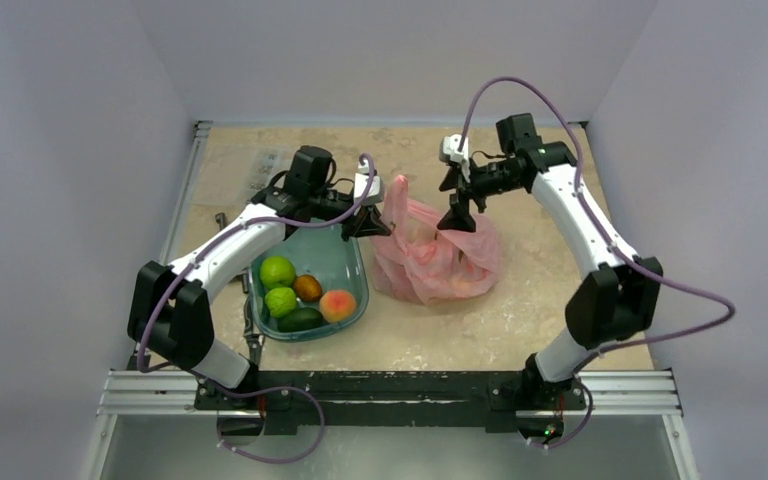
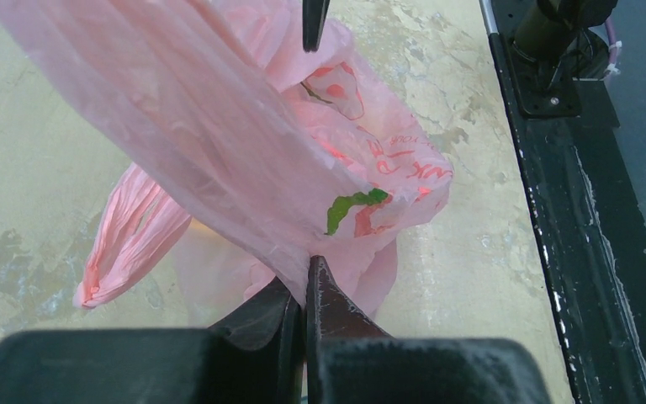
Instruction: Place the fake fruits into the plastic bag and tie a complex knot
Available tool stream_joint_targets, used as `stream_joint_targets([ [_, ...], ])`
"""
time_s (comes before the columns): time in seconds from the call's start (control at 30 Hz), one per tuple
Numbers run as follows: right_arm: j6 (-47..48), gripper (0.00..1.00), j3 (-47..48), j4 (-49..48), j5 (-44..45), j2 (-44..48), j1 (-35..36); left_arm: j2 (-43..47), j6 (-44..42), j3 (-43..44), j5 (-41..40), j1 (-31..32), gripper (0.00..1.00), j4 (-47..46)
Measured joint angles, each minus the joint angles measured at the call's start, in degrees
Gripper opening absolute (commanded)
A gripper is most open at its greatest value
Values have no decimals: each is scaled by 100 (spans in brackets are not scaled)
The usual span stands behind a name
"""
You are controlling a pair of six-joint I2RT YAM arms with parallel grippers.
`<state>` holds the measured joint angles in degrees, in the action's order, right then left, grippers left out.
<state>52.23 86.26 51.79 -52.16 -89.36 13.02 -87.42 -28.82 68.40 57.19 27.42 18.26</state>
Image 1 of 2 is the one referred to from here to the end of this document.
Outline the pink plastic bag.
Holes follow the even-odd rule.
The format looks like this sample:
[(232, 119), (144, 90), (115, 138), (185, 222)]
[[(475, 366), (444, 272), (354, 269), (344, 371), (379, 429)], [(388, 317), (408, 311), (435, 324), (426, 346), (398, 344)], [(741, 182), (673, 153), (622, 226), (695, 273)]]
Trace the pink plastic bag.
[(389, 236), (374, 236), (371, 278), (379, 292), (400, 301), (435, 304), (489, 292), (501, 272), (501, 242), (494, 223), (479, 215), (474, 233), (439, 230), (442, 214), (409, 197), (409, 182), (394, 178), (382, 219)]

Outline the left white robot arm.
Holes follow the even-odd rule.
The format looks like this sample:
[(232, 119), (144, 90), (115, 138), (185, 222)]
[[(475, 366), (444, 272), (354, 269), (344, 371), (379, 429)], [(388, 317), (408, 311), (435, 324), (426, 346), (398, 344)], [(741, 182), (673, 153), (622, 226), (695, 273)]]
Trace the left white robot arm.
[(146, 355), (153, 353), (164, 366), (219, 385), (220, 397), (232, 408), (255, 402), (258, 366), (216, 337), (212, 303), (259, 256), (299, 229), (338, 225), (343, 240), (389, 235), (377, 208), (384, 185), (372, 157), (360, 155), (348, 193), (335, 189), (335, 173), (329, 151), (304, 145), (289, 168), (268, 180), (208, 241), (169, 264), (150, 261), (140, 268), (127, 326), (140, 372), (152, 372)]

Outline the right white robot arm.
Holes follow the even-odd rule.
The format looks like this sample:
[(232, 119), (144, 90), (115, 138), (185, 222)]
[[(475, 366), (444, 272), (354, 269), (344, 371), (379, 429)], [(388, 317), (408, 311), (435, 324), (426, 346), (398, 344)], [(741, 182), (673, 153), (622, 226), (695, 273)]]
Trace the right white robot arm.
[(570, 388), (583, 366), (606, 348), (647, 330), (652, 323), (660, 285), (639, 273), (662, 274), (660, 262), (634, 249), (596, 206), (585, 208), (590, 191), (577, 177), (578, 161), (562, 142), (545, 142), (529, 114), (496, 124), (502, 159), (477, 165), (468, 155), (464, 134), (444, 137), (439, 159), (449, 170), (439, 187), (449, 192), (450, 208), (438, 222), (441, 230), (474, 233), (469, 206), (480, 211), (492, 195), (524, 190), (549, 213), (578, 267), (581, 283), (564, 309), (565, 328), (521, 372), (515, 397), (544, 407)]

